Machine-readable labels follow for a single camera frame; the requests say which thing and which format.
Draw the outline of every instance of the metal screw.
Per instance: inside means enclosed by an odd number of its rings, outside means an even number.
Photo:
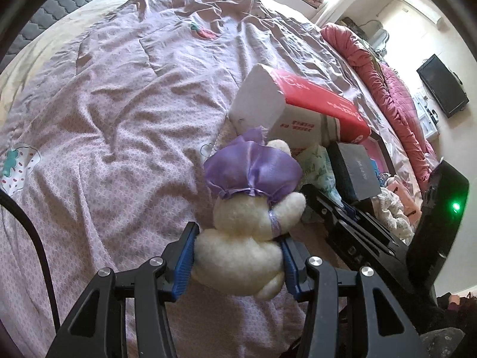
[[[164,260],[160,257],[153,257],[149,260],[149,263],[152,266],[160,266],[160,265],[162,265],[163,262],[164,262]]]
[[[361,268],[361,273],[365,275],[366,277],[371,277],[374,274],[373,268],[370,268],[369,266],[364,266]]]
[[[106,276],[109,276],[109,274],[111,273],[111,269],[109,268],[101,268],[100,270],[98,270],[98,275],[101,276],[101,277],[106,277]]]
[[[323,260],[320,257],[316,256],[308,258],[308,262],[313,266],[320,266],[321,264],[323,264]]]

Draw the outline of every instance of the wrinkled sheet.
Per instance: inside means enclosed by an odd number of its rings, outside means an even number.
[[[234,137],[227,109],[256,63],[366,102],[316,27],[259,0],[130,0],[30,79],[0,132],[0,155],[18,143],[41,154],[13,197],[44,243],[62,321],[98,269],[138,267],[190,220],[211,226],[203,148]],[[1,214],[0,317],[26,356],[42,357],[54,330],[40,266],[23,228]],[[293,234],[337,265],[322,229]],[[265,303],[194,281],[168,314],[179,357],[277,357],[305,317],[285,289]]]
[[[128,0],[92,0],[54,23],[29,43],[0,74],[0,127],[3,126],[15,99],[27,82],[36,75],[55,52],[103,19]],[[300,12],[274,0],[260,0],[271,10],[292,17],[300,23],[309,20]]]

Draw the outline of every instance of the cardboard box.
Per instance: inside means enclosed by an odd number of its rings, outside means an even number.
[[[348,203],[355,203],[381,192],[366,149],[358,144],[331,143],[327,148],[336,179],[336,189]]]
[[[293,155],[314,144],[358,143],[371,133],[352,102],[304,78],[258,64],[237,92],[228,118],[240,135],[264,127]]]

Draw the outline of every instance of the black box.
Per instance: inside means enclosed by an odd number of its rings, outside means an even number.
[[[336,189],[346,202],[354,203],[381,192],[364,146],[334,142],[326,150],[336,179]]]

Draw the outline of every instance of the black cable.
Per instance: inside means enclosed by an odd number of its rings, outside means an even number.
[[[30,239],[33,242],[35,247],[36,254],[38,255],[38,260],[40,261],[41,271],[43,272],[43,278],[45,280],[46,291],[48,292],[49,305],[52,308],[53,323],[55,325],[55,330],[58,332],[60,329],[60,316],[58,315],[58,306],[56,305],[55,291],[53,289],[52,275],[49,272],[48,260],[46,258],[45,249],[41,243],[40,236],[33,226],[32,221],[28,218],[25,212],[21,207],[9,197],[5,191],[0,189],[0,205],[7,209],[15,217],[15,219],[20,222],[23,228],[26,230]]]
[[[368,20],[368,21],[366,21],[364,24],[361,24],[361,25],[358,26],[358,27],[359,27],[359,28],[364,27],[366,24],[371,23],[371,21],[375,21],[375,22],[379,23],[379,29],[380,29],[380,30],[383,29],[383,28],[382,28],[382,23],[381,23],[381,21],[375,20],[375,19]]]

